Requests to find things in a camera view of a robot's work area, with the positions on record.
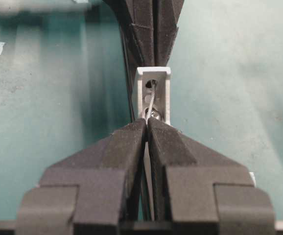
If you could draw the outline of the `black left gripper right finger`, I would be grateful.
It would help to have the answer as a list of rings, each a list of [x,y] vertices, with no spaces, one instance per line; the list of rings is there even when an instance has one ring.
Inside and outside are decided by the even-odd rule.
[[[273,235],[269,195],[244,165],[148,120],[154,215],[175,235]]]

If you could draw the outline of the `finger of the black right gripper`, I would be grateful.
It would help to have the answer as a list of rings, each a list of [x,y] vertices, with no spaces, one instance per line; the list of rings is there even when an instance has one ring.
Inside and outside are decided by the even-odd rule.
[[[165,67],[178,32],[184,0],[155,1],[155,65]]]
[[[155,65],[153,1],[106,0],[128,40],[139,67]]]

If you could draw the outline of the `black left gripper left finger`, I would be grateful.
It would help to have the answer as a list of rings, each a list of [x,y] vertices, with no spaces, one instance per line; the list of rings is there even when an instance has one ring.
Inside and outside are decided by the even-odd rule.
[[[146,122],[138,119],[49,166],[23,196],[19,235],[118,235],[138,217]]]

